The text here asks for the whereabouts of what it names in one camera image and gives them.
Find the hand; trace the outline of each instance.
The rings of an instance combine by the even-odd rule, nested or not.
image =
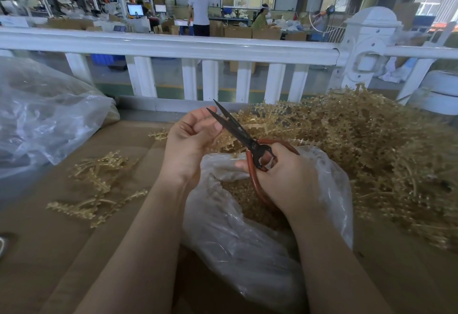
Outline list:
[[[259,183],[270,199],[288,220],[317,208],[320,186],[315,164],[279,143],[272,144],[272,152],[277,157],[273,168],[267,172],[256,169]],[[237,161],[235,166],[248,173],[246,160]]]
[[[216,112],[216,106],[209,107]],[[187,113],[169,131],[159,177],[172,185],[194,189],[200,179],[200,162],[223,126],[206,108]]]

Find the person's left hand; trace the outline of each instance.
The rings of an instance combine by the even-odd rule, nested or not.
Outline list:
[[[216,106],[209,107],[216,112]],[[164,161],[159,177],[171,184],[194,189],[200,179],[200,162],[205,147],[210,145],[223,126],[206,108],[187,113],[169,131]]]

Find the scissors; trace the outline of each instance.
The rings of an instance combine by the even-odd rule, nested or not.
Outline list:
[[[266,206],[272,212],[279,212],[277,206],[272,202],[272,200],[267,196],[266,192],[264,192],[264,190],[261,188],[259,180],[257,178],[256,168],[260,169],[261,171],[268,171],[266,166],[261,162],[261,159],[266,152],[268,152],[272,156],[272,160],[277,159],[277,157],[273,154],[272,148],[269,146],[269,144],[280,143],[296,155],[299,155],[299,152],[297,152],[297,150],[290,143],[287,143],[283,140],[254,140],[248,134],[248,132],[245,129],[243,129],[240,123],[238,123],[237,120],[225,108],[221,106],[220,103],[218,103],[216,100],[214,100],[214,102],[221,110],[221,113],[225,118],[219,116],[209,108],[207,108],[207,110],[224,128],[228,130],[230,134],[232,134],[239,142],[242,143],[243,146],[247,148],[246,161],[248,163],[248,171],[250,174],[251,183],[256,192],[256,195],[264,204],[266,204]]]

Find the scissors handle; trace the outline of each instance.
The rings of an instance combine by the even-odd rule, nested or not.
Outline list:
[[[299,152],[288,142],[285,142],[283,140],[274,140],[274,139],[258,139],[257,142],[261,145],[271,145],[273,143],[280,143],[284,147],[286,147],[289,151],[295,153],[296,155],[299,155]],[[277,208],[277,206],[272,202],[272,200],[269,198],[269,196],[264,192],[262,187],[260,186],[259,180],[257,178],[256,174],[256,166],[253,160],[253,154],[251,153],[250,150],[246,151],[246,161],[248,163],[248,172],[250,173],[250,178],[251,178],[251,184],[253,185],[253,188],[255,189],[256,195],[258,198],[266,204],[266,206],[272,211],[278,213],[280,209]],[[262,171],[267,171],[266,167],[261,168]]]

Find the person's right hand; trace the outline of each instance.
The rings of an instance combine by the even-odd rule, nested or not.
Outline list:
[[[288,220],[319,208],[320,186],[315,164],[279,143],[271,146],[277,163],[267,172],[256,169],[262,189]],[[246,160],[237,161],[235,166],[248,173]]]

